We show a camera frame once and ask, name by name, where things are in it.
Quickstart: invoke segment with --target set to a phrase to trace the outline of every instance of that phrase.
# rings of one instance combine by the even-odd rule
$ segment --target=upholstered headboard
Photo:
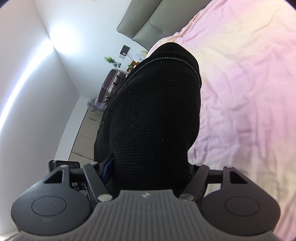
[[[211,0],[132,0],[117,32],[146,49],[179,32]]]

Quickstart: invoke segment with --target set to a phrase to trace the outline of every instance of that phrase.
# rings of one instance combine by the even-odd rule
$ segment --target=pink bed sheet
[[[233,165],[281,207],[275,234],[296,236],[296,11],[284,0],[213,0],[176,42],[202,77],[191,163]]]

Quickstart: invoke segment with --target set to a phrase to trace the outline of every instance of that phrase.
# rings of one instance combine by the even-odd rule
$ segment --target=metal screw
[[[145,193],[143,193],[141,196],[142,196],[143,198],[148,198],[148,197],[150,197],[150,193],[145,192]]]
[[[179,196],[179,199],[182,201],[192,201],[194,199],[194,196],[192,194],[189,193],[182,193]]]
[[[113,199],[113,197],[110,194],[101,194],[100,196],[98,196],[98,200],[100,202],[108,202],[111,201]]]
[[[85,190],[80,190],[79,192],[82,193],[84,196],[87,196],[87,191],[85,191]]]

